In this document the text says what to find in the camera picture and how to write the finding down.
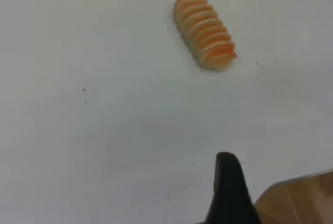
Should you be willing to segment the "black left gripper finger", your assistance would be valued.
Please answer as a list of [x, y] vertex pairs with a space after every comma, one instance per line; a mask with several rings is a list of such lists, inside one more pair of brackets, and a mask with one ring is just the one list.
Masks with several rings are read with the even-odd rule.
[[204, 223], [261, 223], [238, 158], [219, 152], [215, 160], [214, 194]]

